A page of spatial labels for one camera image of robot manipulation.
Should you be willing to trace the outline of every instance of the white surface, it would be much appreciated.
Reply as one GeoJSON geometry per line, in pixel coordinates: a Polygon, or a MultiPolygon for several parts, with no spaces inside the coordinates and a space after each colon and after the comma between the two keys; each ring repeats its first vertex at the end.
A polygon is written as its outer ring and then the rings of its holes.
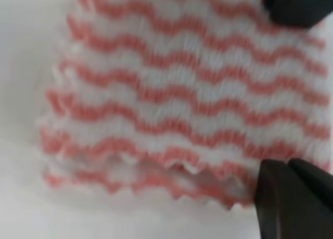
{"type": "Polygon", "coordinates": [[[44,187],[31,138],[64,2],[0,0],[0,238],[258,239],[253,211],[44,187]]]}

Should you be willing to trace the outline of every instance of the stack of cleaning cloths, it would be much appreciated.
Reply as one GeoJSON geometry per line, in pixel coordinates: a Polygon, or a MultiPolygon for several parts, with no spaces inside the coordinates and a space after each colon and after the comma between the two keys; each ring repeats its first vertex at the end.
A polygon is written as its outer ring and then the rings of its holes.
{"type": "Polygon", "coordinates": [[[324,25],[275,26],[261,0],[75,0],[67,20],[40,126],[52,186],[231,207],[265,158],[329,167],[324,25]]]}

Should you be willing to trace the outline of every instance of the wavy pink stripe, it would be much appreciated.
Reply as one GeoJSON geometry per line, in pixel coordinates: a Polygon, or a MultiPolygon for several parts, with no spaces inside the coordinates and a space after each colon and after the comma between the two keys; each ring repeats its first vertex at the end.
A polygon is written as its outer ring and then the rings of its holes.
{"type": "MultiPolygon", "coordinates": [[[[91,8],[91,6],[88,4],[89,1],[94,5],[94,11],[108,16],[111,19],[122,19],[129,15],[141,15],[149,20],[152,28],[156,32],[161,32],[173,36],[181,31],[191,31],[199,35],[203,41],[206,41],[206,43],[210,43],[209,41],[218,41],[219,43],[223,42],[222,39],[209,34],[207,25],[205,25],[205,23],[199,18],[185,15],[176,21],[165,20],[161,16],[157,15],[157,11],[155,10],[153,4],[143,0],[130,0],[124,4],[108,3],[107,0],[79,0],[81,5],[86,9],[91,8]]],[[[248,15],[249,13],[254,15],[253,13],[256,12],[256,10],[247,3],[241,3],[237,5],[223,3],[223,9],[219,8],[219,10],[222,11],[224,17],[231,19],[240,15],[248,15]]],[[[259,23],[261,17],[260,15],[255,15],[256,17],[254,21],[257,24],[258,30],[262,33],[277,35],[282,30],[282,28],[278,28],[277,26],[273,26],[273,28],[271,28],[271,24],[264,25],[259,23]]],[[[319,49],[325,48],[325,41],[316,37],[310,37],[307,35],[304,37],[303,41],[306,44],[317,47],[319,49]]]]}
{"type": "Polygon", "coordinates": [[[324,39],[319,39],[316,37],[309,36],[299,29],[286,28],[273,25],[272,23],[266,23],[263,16],[259,13],[256,8],[254,8],[250,3],[240,2],[240,3],[228,3],[222,0],[205,0],[210,3],[212,9],[221,17],[234,19],[236,17],[247,17],[251,19],[255,24],[259,32],[268,35],[278,35],[283,31],[294,32],[300,36],[303,35],[304,41],[309,45],[316,46],[318,48],[324,48],[326,42],[324,39]]]}
{"type": "MultiPolygon", "coordinates": [[[[55,112],[58,111],[58,103],[61,103],[70,115],[84,122],[94,122],[108,116],[121,116],[132,122],[136,129],[143,133],[161,135],[166,132],[175,132],[188,138],[194,144],[205,145],[207,147],[216,147],[220,143],[224,143],[226,134],[229,131],[218,130],[211,136],[197,134],[191,124],[179,118],[164,118],[158,124],[151,124],[140,118],[136,111],[121,103],[109,101],[100,107],[89,107],[75,101],[74,95],[66,95],[57,90],[50,89],[48,91],[48,99],[54,105],[56,99],[55,112]]],[[[330,139],[330,126],[317,125],[310,123],[306,114],[288,108],[276,108],[274,111],[267,114],[252,112],[249,110],[246,103],[239,99],[225,98],[221,100],[216,108],[220,112],[235,112],[240,115],[246,125],[250,126],[268,126],[277,121],[292,122],[303,129],[306,136],[320,140],[330,139]]],[[[196,110],[199,113],[206,113],[209,106],[202,104],[201,109],[196,110]]]]}
{"type": "Polygon", "coordinates": [[[187,190],[180,186],[177,181],[159,174],[147,174],[143,180],[136,180],[133,183],[124,183],[122,181],[112,180],[104,175],[103,172],[78,171],[73,179],[47,173],[46,182],[53,188],[58,188],[65,183],[69,184],[85,184],[97,183],[106,188],[111,194],[115,194],[122,189],[131,189],[133,193],[138,193],[147,189],[164,188],[171,196],[177,200],[182,196],[188,196],[194,200],[200,200],[205,197],[213,198],[226,206],[232,208],[236,203],[248,206],[253,203],[253,198],[237,198],[227,195],[221,188],[211,185],[199,185],[196,190],[187,190]]]}
{"type": "MultiPolygon", "coordinates": [[[[125,84],[135,90],[140,99],[153,103],[163,103],[173,98],[181,99],[189,102],[194,112],[209,116],[216,115],[223,109],[219,102],[214,104],[201,103],[197,98],[196,91],[184,85],[173,84],[164,89],[145,87],[137,76],[138,74],[128,69],[114,69],[108,73],[100,73],[94,72],[76,61],[65,59],[60,65],[60,70],[64,72],[66,68],[75,68],[81,79],[95,86],[107,87],[113,82],[125,84]]],[[[212,85],[228,79],[237,80],[245,84],[250,92],[264,96],[271,96],[280,90],[292,90],[301,94],[303,100],[310,104],[327,107],[330,101],[328,95],[307,88],[304,82],[295,77],[278,76],[269,83],[261,83],[252,80],[250,73],[245,68],[232,66],[225,66],[218,72],[196,72],[196,75],[199,79],[212,85]]]]}
{"type": "MultiPolygon", "coordinates": [[[[139,160],[153,160],[163,168],[169,168],[175,165],[176,162],[179,162],[182,165],[189,165],[199,172],[208,170],[217,179],[222,179],[226,174],[232,172],[248,186],[255,186],[255,183],[248,181],[253,178],[248,176],[248,170],[242,164],[224,161],[222,165],[213,166],[201,160],[204,155],[199,155],[197,152],[186,147],[170,145],[164,152],[149,152],[128,138],[116,137],[105,138],[95,145],[79,145],[75,141],[75,138],[71,138],[65,131],[52,132],[47,127],[40,129],[40,135],[43,150],[47,154],[56,155],[61,152],[65,157],[76,157],[84,154],[91,158],[101,158],[106,155],[121,155],[122,153],[126,153],[139,160]]],[[[276,155],[279,156],[280,160],[285,161],[292,157],[302,157],[301,153],[296,152],[295,148],[284,142],[275,142],[267,148],[257,147],[249,143],[246,147],[243,145],[243,150],[246,153],[252,153],[260,160],[268,158],[277,159],[276,155]]],[[[330,161],[310,162],[324,170],[330,169],[330,161]]]]}
{"type": "Polygon", "coordinates": [[[74,138],[71,138],[65,131],[52,133],[47,127],[40,129],[42,147],[47,154],[62,153],[65,157],[72,158],[79,155],[86,155],[91,158],[101,158],[105,155],[127,155],[139,160],[153,160],[163,168],[175,165],[175,161],[189,165],[199,172],[208,170],[217,179],[222,179],[229,172],[237,173],[244,182],[247,179],[247,169],[241,164],[224,161],[221,166],[213,166],[201,160],[202,156],[192,149],[169,146],[164,152],[149,152],[139,147],[134,141],[127,138],[110,137],[92,145],[79,145],[74,138]]]}
{"type": "MultiPolygon", "coordinates": [[[[113,53],[119,48],[133,50],[140,54],[144,64],[150,67],[168,69],[173,64],[181,64],[194,71],[203,70],[201,60],[193,53],[177,50],[162,56],[154,53],[140,37],[123,34],[114,39],[106,39],[93,34],[92,27],[88,23],[78,23],[73,17],[68,16],[68,24],[75,40],[83,41],[88,47],[104,53],[113,53]]],[[[303,52],[293,47],[280,47],[273,52],[257,49],[252,42],[241,35],[231,35],[222,41],[209,40],[204,42],[207,47],[226,52],[233,47],[242,48],[251,53],[254,61],[274,65],[280,59],[293,59],[304,64],[307,70],[319,76],[327,76],[328,70],[320,62],[312,61],[303,52]]]]}

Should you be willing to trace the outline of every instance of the white stripe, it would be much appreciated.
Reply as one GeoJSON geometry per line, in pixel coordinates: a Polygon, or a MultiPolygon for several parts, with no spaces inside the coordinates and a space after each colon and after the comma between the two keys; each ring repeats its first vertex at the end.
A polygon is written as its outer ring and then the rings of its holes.
{"type": "MultiPolygon", "coordinates": [[[[189,82],[198,81],[196,73],[186,66],[174,64],[167,70],[146,67],[143,65],[140,54],[126,49],[119,49],[108,55],[89,49],[80,43],[69,43],[65,49],[65,56],[83,62],[99,73],[108,73],[114,68],[125,68],[137,71],[144,77],[149,76],[149,78],[154,77],[154,79],[160,77],[161,82],[166,80],[170,82],[175,79],[177,81],[182,79],[189,82]]],[[[315,91],[329,92],[327,79],[305,71],[297,61],[278,61],[274,66],[253,63],[251,56],[240,49],[231,49],[223,55],[203,54],[201,60],[203,68],[217,71],[225,66],[243,67],[249,71],[253,81],[265,83],[271,82],[278,76],[297,77],[315,91]]]]}
{"type": "MultiPolygon", "coordinates": [[[[77,9],[72,12],[72,15],[77,21],[88,21],[93,25],[95,34],[108,39],[115,38],[120,34],[131,34],[139,36],[147,41],[150,47],[158,47],[159,52],[165,54],[172,49],[188,49],[191,52],[196,52],[203,49],[202,37],[192,31],[181,31],[178,34],[170,37],[161,32],[153,30],[151,23],[146,17],[132,14],[121,20],[111,20],[104,15],[96,12],[85,11],[84,9],[77,9]]],[[[177,20],[168,19],[164,17],[164,13],[157,13],[163,17],[164,20],[177,20]]],[[[305,55],[313,57],[313,59],[320,59],[320,52],[317,47],[309,46],[304,42],[303,36],[291,35],[290,33],[281,33],[278,36],[263,35],[258,32],[254,23],[246,20],[230,21],[221,19],[211,13],[201,18],[201,21],[208,29],[209,35],[214,35],[218,39],[223,39],[231,35],[242,35],[247,37],[257,49],[273,52],[281,46],[291,46],[301,50],[305,55]]]]}
{"type": "MultiPolygon", "coordinates": [[[[221,127],[235,129],[244,132],[248,141],[256,145],[269,146],[275,140],[283,139],[286,143],[294,144],[298,150],[304,153],[305,157],[327,159],[330,155],[329,142],[305,137],[303,131],[294,124],[275,123],[265,128],[249,127],[245,126],[241,119],[231,115],[226,117],[226,121],[223,122],[223,126],[220,125],[214,130],[210,130],[210,134],[221,127]]],[[[50,118],[46,124],[53,127],[54,130],[68,132],[81,145],[95,145],[103,139],[113,136],[135,141],[140,148],[149,152],[163,152],[170,146],[189,148],[214,164],[219,164],[221,159],[235,160],[238,158],[241,161],[244,160],[241,149],[235,146],[220,145],[210,149],[193,145],[187,138],[179,134],[167,133],[160,136],[143,134],[137,132],[131,122],[118,116],[93,123],[80,122],[68,117],[50,118]]]]}
{"type": "MultiPolygon", "coordinates": [[[[73,92],[82,104],[90,107],[100,107],[112,100],[131,107],[141,117],[147,117],[154,122],[167,116],[191,117],[190,123],[195,126],[201,123],[207,125],[207,121],[223,120],[223,116],[221,116],[222,112],[214,117],[196,115],[190,103],[184,100],[172,98],[163,104],[140,101],[137,92],[126,85],[113,83],[107,88],[95,87],[82,81],[73,69],[67,69],[65,74],[70,79],[71,84],[70,88],[65,88],[66,91],[73,92]]],[[[182,81],[175,81],[175,83],[181,84],[182,81]]],[[[278,108],[289,108],[306,115],[311,123],[316,122],[325,125],[330,124],[331,120],[327,108],[308,104],[303,101],[301,95],[292,91],[279,91],[272,96],[255,95],[247,92],[246,86],[243,83],[232,80],[225,81],[219,87],[214,88],[207,84],[197,84],[194,89],[197,91],[197,100],[200,103],[214,104],[223,98],[233,98],[245,103],[248,106],[249,112],[266,114],[278,108]]]]}

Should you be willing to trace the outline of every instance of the striped cloth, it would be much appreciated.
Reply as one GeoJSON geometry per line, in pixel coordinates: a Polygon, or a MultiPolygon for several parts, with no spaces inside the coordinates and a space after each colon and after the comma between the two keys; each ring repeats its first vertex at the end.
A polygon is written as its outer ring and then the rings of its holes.
{"type": "Polygon", "coordinates": [[[324,25],[275,26],[261,0],[75,0],[67,23],[40,127],[52,186],[231,207],[265,158],[329,166],[324,25]]]}

